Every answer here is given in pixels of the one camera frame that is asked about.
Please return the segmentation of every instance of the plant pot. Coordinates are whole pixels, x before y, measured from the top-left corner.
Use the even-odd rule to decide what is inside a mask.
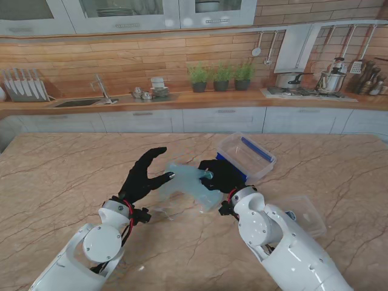
[[[250,80],[235,80],[235,89],[237,91],[246,91],[248,90]]]
[[[223,92],[228,89],[229,81],[214,81],[213,85],[215,91]]]
[[[202,92],[205,92],[206,85],[207,85],[206,82],[193,83],[193,84],[192,84],[193,92],[195,92],[195,93],[202,93]]]

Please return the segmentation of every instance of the gas burner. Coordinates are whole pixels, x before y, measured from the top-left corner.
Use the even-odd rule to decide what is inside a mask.
[[[314,89],[308,89],[308,88],[304,88],[304,87],[299,87],[299,88],[295,88],[295,89],[269,87],[267,90],[271,95],[346,98],[346,96],[344,94],[342,94],[341,92],[325,93],[325,92],[319,92],[319,91],[316,91]]]

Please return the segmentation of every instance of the green plant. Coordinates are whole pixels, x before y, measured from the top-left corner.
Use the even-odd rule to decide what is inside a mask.
[[[218,69],[212,67],[210,75],[215,82],[229,81],[233,76],[233,70],[230,65],[224,66],[222,62],[219,62]]]
[[[189,75],[192,83],[207,82],[209,71],[202,67],[201,62],[196,67],[189,67]]]
[[[253,68],[252,64],[241,64],[236,68],[235,79],[237,81],[250,80],[253,77],[254,72],[255,69]]]

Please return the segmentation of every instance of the stove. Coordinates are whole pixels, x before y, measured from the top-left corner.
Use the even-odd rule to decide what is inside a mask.
[[[316,99],[316,100],[331,100],[331,101],[350,101],[357,102],[356,99],[349,98],[345,94],[338,93],[323,93],[314,89],[308,88],[279,88],[269,87],[267,89],[261,89],[263,94],[267,98],[281,98],[281,99]]]

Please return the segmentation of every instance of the black glove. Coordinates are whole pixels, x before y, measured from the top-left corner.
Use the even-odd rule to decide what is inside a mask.
[[[239,190],[245,187],[245,180],[241,173],[226,160],[212,159],[201,161],[198,168],[213,173],[212,179],[201,178],[202,185],[209,190],[220,190],[223,193],[230,193],[234,189]]]
[[[153,159],[165,153],[167,147],[158,147],[150,149],[142,155],[142,157],[135,163],[133,168],[129,171],[128,177],[122,185],[119,192],[119,198],[126,200],[128,203],[135,203],[137,200],[145,197],[151,190],[155,190],[164,183],[173,178],[173,173],[165,173],[152,179],[148,179],[147,169],[152,163]]]

